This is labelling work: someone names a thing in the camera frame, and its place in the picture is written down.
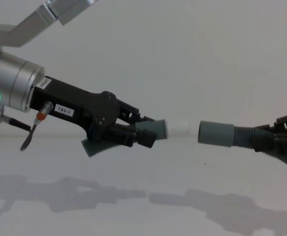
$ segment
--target label sticker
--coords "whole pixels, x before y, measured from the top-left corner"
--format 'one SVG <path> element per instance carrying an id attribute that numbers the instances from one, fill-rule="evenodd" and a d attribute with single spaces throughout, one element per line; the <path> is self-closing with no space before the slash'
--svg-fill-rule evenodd
<path id="1" fill-rule="evenodd" d="M 58 112 L 58 113 L 62 113 L 62 114 L 67 115 L 67 116 L 70 116 L 70 117 L 73 117 L 74 112 L 75 112 L 75 110 L 70 109 L 68 107 L 61 106 L 59 104 L 56 104 L 54 111 Z"/>
<path id="2" fill-rule="evenodd" d="M 37 87 L 40 88 L 40 89 L 45 89 L 45 88 L 47 87 L 47 85 L 49 85 L 49 83 L 50 83 L 51 81 L 52 81 L 51 79 L 44 77 L 44 78 L 37 84 Z"/>

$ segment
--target metal bracket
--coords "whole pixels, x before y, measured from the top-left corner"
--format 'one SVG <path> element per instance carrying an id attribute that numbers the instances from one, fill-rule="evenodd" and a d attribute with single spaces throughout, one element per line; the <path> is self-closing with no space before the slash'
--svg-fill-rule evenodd
<path id="1" fill-rule="evenodd" d="M 97 0 L 49 0 L 17 26 L 0 24 L 0 46 L 22 47 L 59 20 L 64 26 Z"/>

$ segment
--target white background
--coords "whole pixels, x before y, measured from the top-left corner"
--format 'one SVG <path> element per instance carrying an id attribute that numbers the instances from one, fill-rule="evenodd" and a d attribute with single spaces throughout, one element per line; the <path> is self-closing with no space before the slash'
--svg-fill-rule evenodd
<path id="1" fill-rule="evenodd" d="M 17 24 L 41 3 L 0 0 L 0 23 Z M 5 50 L 155 119 L 253 126 L 287 115 L 287 0 L 101 0 Z M 7 114 L 32 123 L 35 112 Z M 0 208 L 16 200 L 0 215 L 0 236 L 287 235 L 287 166 L 271 157 L 182 139 L 88 159 L 84 132 L 56 118 L 19 153 L 24 136 L 0 125 Z M 145 197 L 99 203 L 116 193 L 101 188 L 88 202 L 64 177 Z"/>

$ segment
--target white label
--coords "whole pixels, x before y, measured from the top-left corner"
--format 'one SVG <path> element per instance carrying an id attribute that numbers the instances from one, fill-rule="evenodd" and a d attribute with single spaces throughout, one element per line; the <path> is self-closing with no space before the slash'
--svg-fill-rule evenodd
<path id="1" fill-rule="evenodd" d="M 49 83 L 52 80 L 49 78 L 44 77 L 38 84 L 37 87 L 39 87 L 40 89 L 45 89 L 47 87 L 47 85 L 49 85 Z"/>
<path id="2" fill-rule="evenodd" d="M 73 117 L 75 110 L 56 104 L 54 111 Z"/>

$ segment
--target white wall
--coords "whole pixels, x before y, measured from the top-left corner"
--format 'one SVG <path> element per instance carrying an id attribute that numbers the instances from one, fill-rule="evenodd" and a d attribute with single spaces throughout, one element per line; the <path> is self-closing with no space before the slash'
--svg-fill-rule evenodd
<path id="1" fill-rule="evenodd" d="M 41 3 L 0 0 L 0 23 L 16 24 Z M 287 115 L 287 0 L 101 0 L 6 51 L 156 119 L 250 126 Z M 35 112 L 7 114 L 31 123 Z M 20 153 L 25 133 L 0 125 L 0 208 L 17 199 L 0 215 L 0 236 L 287 235 L 287 166 L 271 157 L 189 139 L 88 159 L 83 135 L 48 118 Z M 116 191 L 78 194 L 72 178 L 145 197 L 89 209 Z"/>

